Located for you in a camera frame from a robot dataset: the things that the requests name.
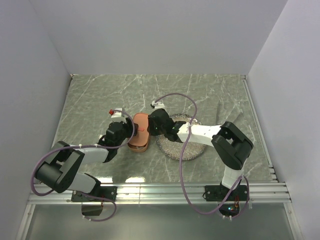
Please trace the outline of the pink lunch box lid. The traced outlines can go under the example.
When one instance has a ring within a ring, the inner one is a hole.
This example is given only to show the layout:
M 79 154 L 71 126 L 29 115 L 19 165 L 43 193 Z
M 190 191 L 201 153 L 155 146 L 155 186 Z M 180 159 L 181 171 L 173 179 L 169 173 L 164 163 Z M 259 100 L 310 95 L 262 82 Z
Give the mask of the pink lunch box lid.
M 135 146 L 143 146 L 149 143 L 150 134 L 148 132 L 149 120 L 147 113 L 136 113 L 133 122 L 138 125 L 136 135 L 129 141 L 129 144 Z

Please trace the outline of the pink lunch box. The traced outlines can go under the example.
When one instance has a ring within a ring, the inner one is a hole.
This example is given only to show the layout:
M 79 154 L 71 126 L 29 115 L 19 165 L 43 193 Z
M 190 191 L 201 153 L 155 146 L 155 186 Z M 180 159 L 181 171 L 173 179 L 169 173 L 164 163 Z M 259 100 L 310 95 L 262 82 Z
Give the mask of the pink lunch box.
M 133 144 L 130 144 L 128 143 L 127 144 L 129 149 L 132 151 L 132 152 L 135 152 L 135 153 L 143 153 L 145 152 L 147 149 L 148 149 L 148 145 L 149 143 L 147 142 L 145 145 L 143 146 L 136 146 L 136 145 L 133 145 Z

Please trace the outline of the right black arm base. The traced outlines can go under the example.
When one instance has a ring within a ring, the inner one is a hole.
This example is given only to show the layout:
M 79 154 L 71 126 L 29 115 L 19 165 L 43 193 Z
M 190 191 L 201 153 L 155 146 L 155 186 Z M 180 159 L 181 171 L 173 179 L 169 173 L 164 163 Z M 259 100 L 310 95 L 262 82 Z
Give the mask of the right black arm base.
M 228 192 L 229 189 L 222 185 L 205 185 L 202 197 L 207 202 L 222 202 Z M 246 201 L 249 193 L 246 185 L 239 184 L 235 190 L 230 193 L 226 201 Z

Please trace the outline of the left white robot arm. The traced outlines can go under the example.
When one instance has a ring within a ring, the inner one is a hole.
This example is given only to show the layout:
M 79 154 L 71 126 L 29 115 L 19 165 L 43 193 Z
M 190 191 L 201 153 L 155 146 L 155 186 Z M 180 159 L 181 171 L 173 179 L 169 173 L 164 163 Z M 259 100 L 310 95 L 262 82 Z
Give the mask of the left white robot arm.
M 36 165 L 32 178 L 37 179 L 55 191 L 62 193 L 71 188 L 82 163 L 110 162 L 125 146 L 124 140 L 137 135 L 139 125 L 127 117 L 126 122 L 112 122 L 105 134 L 94 145 L 69 145 L 64 141 L 56 143 Z

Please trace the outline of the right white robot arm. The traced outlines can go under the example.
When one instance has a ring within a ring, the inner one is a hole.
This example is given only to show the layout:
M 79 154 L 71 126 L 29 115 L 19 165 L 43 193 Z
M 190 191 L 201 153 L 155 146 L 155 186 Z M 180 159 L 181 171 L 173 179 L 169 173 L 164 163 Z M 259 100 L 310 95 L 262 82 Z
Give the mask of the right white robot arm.
M 253 150 L 252 141 L 232 122 L 222 125 L 198 125 L 186 121 L 174 121 L 162 102 L 153 101 L 154 111 L 148 116 L 148 132 L 152 136 L 163 135 L 171 142 L 203 144 L 215 148 L 225 165 L 220 194 L 226 200 L 238 194 L 235 181 L 243 174 L 243 167 Z

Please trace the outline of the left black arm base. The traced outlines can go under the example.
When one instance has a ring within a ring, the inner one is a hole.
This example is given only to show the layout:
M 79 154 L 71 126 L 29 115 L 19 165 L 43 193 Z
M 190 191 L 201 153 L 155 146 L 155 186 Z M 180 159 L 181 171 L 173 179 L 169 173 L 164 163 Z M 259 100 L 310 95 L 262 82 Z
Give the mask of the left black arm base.
M 85 218 L 99 217 L 105 203 L 116 203 L 117 190 L 117 186 L 99 186 L 91 193 L 74 190 L 71 202 L 81 203 L 81 213 Z

